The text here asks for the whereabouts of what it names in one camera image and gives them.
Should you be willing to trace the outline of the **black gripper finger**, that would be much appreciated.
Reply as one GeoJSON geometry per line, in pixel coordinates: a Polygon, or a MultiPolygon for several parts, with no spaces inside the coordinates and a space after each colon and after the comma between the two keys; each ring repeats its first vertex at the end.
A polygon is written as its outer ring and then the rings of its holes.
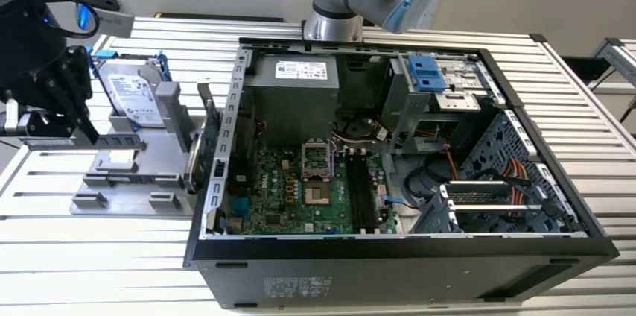
{"type": "Polygon", "coordinates": [[[74,103],[66,95],[62,81],[62,60],[57,60],[31,74],[34,84],[34,107],[26,124],[31,137],[75,137],[82,143],[94,145],[99,137],[89,121],[86,101],[74,103]]]}
{"type": "Polygon", "coordinates": [[[90,56],[81,45],[65,48],[62,55],[62,81],[66,95],[74,103],[91,98],[90,56]]]}

